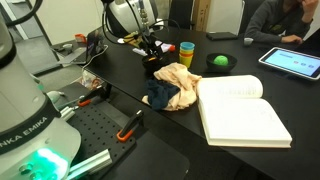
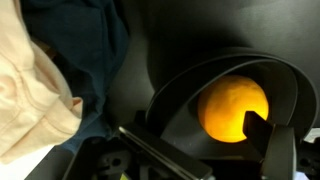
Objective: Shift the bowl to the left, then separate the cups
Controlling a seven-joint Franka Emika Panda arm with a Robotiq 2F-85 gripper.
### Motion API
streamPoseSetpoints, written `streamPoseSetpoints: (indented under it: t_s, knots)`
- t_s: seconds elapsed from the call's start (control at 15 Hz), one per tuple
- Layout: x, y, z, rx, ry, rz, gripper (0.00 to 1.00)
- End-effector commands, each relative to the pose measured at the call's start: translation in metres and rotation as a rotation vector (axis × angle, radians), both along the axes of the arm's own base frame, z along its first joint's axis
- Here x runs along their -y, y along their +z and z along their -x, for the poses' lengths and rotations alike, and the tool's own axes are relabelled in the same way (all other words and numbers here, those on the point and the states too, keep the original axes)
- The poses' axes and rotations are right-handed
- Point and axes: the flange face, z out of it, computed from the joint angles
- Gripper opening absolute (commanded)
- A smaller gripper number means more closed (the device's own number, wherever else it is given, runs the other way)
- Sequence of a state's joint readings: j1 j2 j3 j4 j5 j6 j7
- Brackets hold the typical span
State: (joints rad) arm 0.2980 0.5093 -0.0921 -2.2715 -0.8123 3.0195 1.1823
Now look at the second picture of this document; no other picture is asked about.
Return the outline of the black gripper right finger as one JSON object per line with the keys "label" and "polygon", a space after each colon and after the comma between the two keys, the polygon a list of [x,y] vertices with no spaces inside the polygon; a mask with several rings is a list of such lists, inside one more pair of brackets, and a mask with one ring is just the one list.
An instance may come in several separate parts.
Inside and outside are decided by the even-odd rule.
{"label": "black gripper right finger", "polygon": [[264,180],[293,180],[296,170],[294,129],[270,125],[253,111],[245,113],[243,133],[263,156],[260,174]]}

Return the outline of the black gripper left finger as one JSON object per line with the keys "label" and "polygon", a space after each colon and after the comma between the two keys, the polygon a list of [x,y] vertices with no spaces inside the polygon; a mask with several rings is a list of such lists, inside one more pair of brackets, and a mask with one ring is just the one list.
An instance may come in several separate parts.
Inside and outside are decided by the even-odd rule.
{"label": "black gripper left finger", "polygon": [[193,159],[135,123],[119,127],[119,131],[152,158],[183,180],[214,180],[212,168]]}

